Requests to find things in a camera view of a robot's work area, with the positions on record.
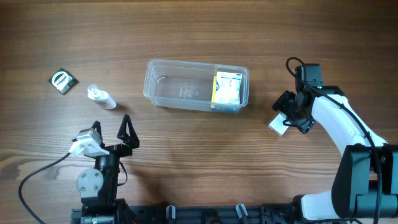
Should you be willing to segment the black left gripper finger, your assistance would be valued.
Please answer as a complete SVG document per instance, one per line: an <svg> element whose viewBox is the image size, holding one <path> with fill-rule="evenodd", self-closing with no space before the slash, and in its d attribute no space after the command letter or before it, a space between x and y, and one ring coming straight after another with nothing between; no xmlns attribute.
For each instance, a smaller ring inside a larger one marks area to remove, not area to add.
<svg viewBox="0 0 398 224"><path fill-rule="evenodd" d="M100 139L100 144L102 144L103 138L102 138L102 132L101 132L101 123L99 121L95 121L93 123L93 125L91 126L91 129L94 129L98 133L98 136Z"/></svg>
<svg viewBox="0 0 398 224"><path fill-rule="evenodd" d="M125 114L119 128L117 138L122 140L124 144L129 146L131 149L139 148L140 141L133 128L131 118L128 114Z"/></svg>

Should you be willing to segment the white green medicine box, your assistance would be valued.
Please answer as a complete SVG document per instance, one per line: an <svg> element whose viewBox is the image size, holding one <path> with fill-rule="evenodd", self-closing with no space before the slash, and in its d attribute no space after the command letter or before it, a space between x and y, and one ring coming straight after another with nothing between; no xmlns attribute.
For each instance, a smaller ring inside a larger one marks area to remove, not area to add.
<svg viewBox="0 0 398 224"><path fill-rule="evenodd" d="M268 125L268 128L273 130L278 136L282 136L289 126L284 124L287 119L286 115L280 112Z"/></svg>

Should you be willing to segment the green Zam-Buk ointment box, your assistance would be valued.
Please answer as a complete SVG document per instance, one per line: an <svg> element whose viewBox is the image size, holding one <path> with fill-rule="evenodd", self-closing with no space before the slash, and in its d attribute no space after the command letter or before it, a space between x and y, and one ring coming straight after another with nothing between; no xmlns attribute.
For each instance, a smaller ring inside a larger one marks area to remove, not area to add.
<svg viewBox="0 0 398 224"><path fill-rule="evenodd" d="M60 68L54 75L49 78L48 82L60 94L64 95L78 83L78 80L68 70Z"/></svg>

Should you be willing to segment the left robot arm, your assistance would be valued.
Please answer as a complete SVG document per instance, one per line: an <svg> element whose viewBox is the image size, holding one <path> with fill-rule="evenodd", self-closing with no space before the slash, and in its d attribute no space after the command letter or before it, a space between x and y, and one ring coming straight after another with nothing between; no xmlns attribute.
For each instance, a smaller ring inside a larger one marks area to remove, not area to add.
<svg viewBox="0 0 398 224"><path fill-rule="evenodd" d="M73 210L72 223L138 223L139 220L124 199L117 199L120 158L132 155L140 142L129 115L124 115L117 138L121 144L106 146L101 134L101 124L95 121L91 128L81 130L69 152L95 160L92 169L84 170L77 178L76 187L81 194L81 210Z"/></svg>

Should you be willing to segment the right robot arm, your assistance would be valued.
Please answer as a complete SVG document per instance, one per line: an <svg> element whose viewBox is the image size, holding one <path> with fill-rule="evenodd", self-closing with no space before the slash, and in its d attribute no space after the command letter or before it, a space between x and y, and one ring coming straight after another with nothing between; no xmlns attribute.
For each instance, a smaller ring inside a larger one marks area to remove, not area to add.
<svg viewBox="0 0 398 224"><path fill-rule="evenodd" d="M337 86L324 84L319 64L301 63L290 73L296 91L283 92L273 104L278 115L269 127L277 134L289 127L306 134L319 123L341 154L330 190L294 198L294 221L397 217L397 146L375 134Z"/></svg>

